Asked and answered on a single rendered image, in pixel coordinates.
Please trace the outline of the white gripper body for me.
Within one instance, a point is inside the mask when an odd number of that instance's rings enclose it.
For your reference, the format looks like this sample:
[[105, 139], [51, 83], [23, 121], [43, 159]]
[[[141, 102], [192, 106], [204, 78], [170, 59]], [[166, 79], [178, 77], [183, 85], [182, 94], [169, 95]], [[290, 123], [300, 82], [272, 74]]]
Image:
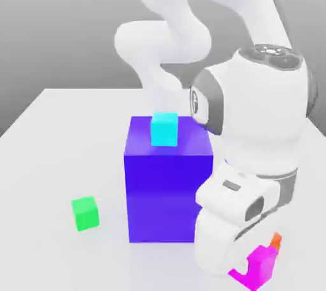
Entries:
[[246, 211], [217, 212], [203, 207], [195, 223], [194, 256], [203, 270], [226, 276], [232, 269], [246, 274], [247, 257], [271, 240], [278, 226], [278, 211], [246, 221]]

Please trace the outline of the small magenta cube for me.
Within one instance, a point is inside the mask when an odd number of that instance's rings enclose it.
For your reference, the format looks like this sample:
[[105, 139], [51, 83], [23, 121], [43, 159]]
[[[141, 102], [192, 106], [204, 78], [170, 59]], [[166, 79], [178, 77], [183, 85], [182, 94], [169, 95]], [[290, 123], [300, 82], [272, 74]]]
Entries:
[[260, 245], [247, 257], [248, 269], [246, 274], [241, 274], [232, 269], [229, 271], [229, 276], [250, 291], [257, 291], [271, 279], [278, 252], [279, 250], [273, 246]]

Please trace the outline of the small orange cube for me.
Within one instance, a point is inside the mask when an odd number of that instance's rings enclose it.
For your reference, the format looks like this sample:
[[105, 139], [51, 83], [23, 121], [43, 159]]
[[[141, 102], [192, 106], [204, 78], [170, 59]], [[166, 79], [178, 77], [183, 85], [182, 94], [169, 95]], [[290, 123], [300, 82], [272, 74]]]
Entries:
[[279, 251], [281, 247], [281, 241], [282, 241], [282, 236], [278, 232], [275, 232], [271, 239], [270, 246], [272, 246], [273, 248]]

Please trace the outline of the small cyan cube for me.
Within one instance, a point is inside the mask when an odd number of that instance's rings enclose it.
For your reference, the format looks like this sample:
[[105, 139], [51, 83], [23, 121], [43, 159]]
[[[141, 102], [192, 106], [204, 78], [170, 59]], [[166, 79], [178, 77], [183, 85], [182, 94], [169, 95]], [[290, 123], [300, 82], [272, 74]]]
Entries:
[[156, 112], [150, 123], [152, 146], [177, 146], [178, 114]]

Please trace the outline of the small green cube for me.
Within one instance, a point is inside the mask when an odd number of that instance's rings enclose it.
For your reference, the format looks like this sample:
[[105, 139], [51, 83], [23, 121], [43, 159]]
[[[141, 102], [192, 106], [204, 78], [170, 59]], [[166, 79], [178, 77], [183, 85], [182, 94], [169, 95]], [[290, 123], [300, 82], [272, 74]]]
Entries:
[[74, 199], [71, 205], [78, 232], [99, 226], [99, 212], [93, 196]]

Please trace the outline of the large blue box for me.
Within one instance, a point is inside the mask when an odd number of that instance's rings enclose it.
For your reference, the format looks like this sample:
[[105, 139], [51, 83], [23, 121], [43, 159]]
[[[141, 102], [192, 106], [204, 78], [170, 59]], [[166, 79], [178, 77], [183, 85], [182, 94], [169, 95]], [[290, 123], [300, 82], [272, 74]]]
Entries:
[[180, 117], [176, 147], [154, 147], [150, 117], [132, 117], [124, 151], [129, 241], [191, 243], [201, 207], [195, 193], [213, 171], [205, 128]]

